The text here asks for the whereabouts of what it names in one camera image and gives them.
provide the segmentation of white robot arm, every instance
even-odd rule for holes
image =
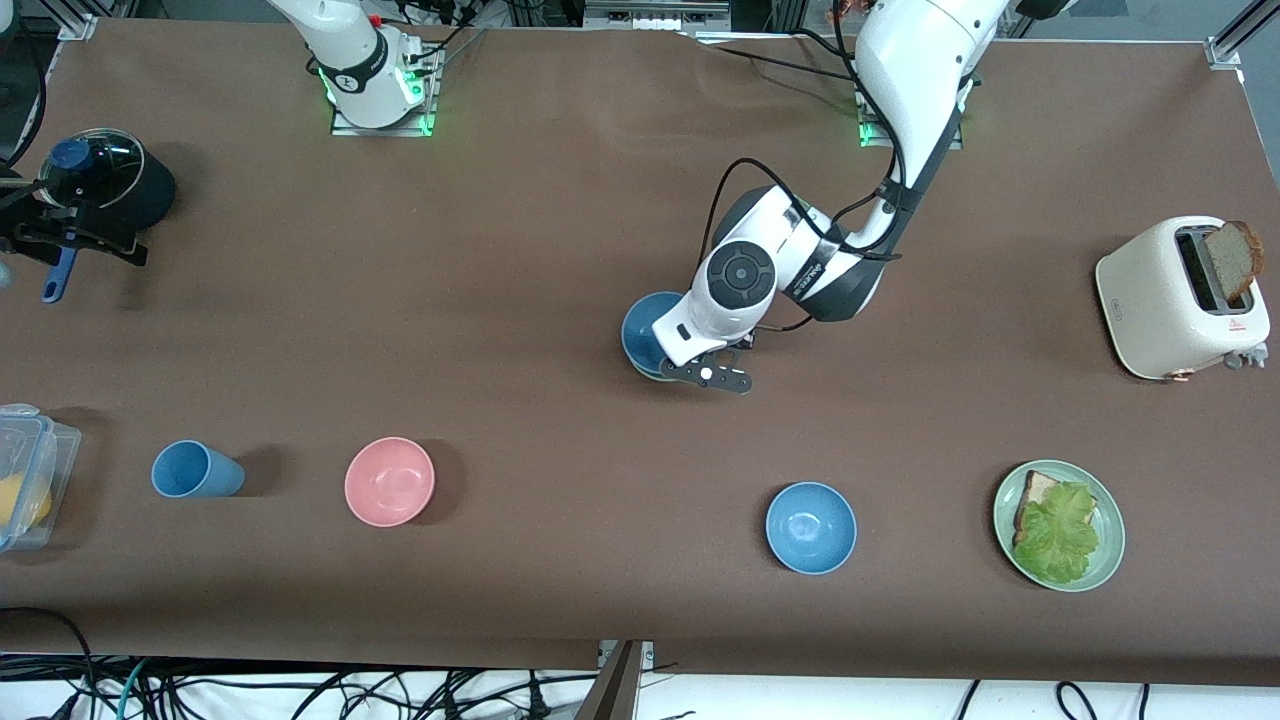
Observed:
[[[394,27],[374,27],[358,0],[268,0],[298,28],[320,65],[334,105],[352,124],[380,128],[422,104],[410,58],[421,41]]]
[[[1050,4],[1051,13],[1069,6],[1065,0]],[[970,76],[1006,5],[1007,0],[876,4],[858,35],[858,76],[891,129],[900,161],[877,191],[867,223],[858,232],[833,227],[778,186],[744,195],[721,220],[714,249],[689,292],[653,324],[671,360],[663,364],[663,375],[698,382],[686,365],[751,333],[776,292],[818,322],[847,320],[867,305],[879,283],[883,255],[893,250],[950,149]]]

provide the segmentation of lettuce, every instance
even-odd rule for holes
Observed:
[[[1044,493],[1043,502],[1028,502],[1023,509],[1027,537],[1014,546],[1023,570],[1048,583],[1083,578],[1089,553],[1098,547],[1098,533],[1088,523],[1094,505],[1084,483],[1061,483]]]

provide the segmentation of toast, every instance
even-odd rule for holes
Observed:
[[[1231,220],[1204,238],[1217,284],[1226,300],[1234,302],[1249,290],[1253,278],[1262,273],[1262,240],[1253,228]]]
[[[1027,539],[1027,530],[1023,528],[1023,510],[1027,509],[1028,502],[1044,502],[1044,496],[1048,491],[1060,486],[1059,480],[1041,473],[1038,470],[1029,470],[1027,473],[1027,488],[1023,489],[1023,498],[1018,502],[1018,515],[1014,516],[1014,544],[1018,544]],[[1093,510],[1098,507],[1098,498],[1093,498]],[[1093,520],[1093,512],[1084,519],[1085,523]]]

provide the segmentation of white toaster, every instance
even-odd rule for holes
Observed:
[[[1203,215],[1165,220],[1098,260],[1102,313],[1130,373],[1185,380],[1219,363],[1262,366],[1271,319],[1258,283],[1229,302],[1204,251],[1204,237],[1222,224]]]

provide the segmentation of blue lid knob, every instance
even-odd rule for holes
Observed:
[[[49,151],[49,161],[67,172],[78,172],[92,165],[93,158],[88,152],[88,142],[79,137],[68,137]]]

